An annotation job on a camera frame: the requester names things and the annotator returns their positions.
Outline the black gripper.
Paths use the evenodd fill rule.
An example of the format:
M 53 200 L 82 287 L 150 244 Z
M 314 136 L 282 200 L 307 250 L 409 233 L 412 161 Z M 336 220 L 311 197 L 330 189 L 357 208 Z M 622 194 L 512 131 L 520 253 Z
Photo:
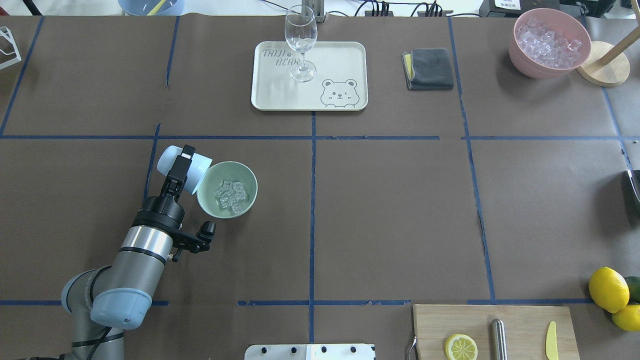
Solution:
M 162 185 L 160 195 L 148 196 L 142 201 L 132 227 L 148 226 L 159 229 L 179 230 L 185 218 L 185 210 L 178 203 L 195 154 L 195 147 L 185 145 L 178 149 L 169 169 L 169 178 Z

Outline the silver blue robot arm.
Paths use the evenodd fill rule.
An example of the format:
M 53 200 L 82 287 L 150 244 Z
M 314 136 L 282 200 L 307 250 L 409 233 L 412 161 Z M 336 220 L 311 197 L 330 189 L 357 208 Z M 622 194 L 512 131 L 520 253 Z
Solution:
M 61 304 L 74 319 L 71 351 L 60 360 L 122 360 L 124 331 L 141 326 L 153 304 L 165 265 L 183 251 L 210 250 L 215 224 L 206 221 L 196 234 L 182 230 L 185 210 L 179 205 L 187 189 L 195 148 L 179 148 L 157 196 L 141 204 L 114 262 L 71 278 Z

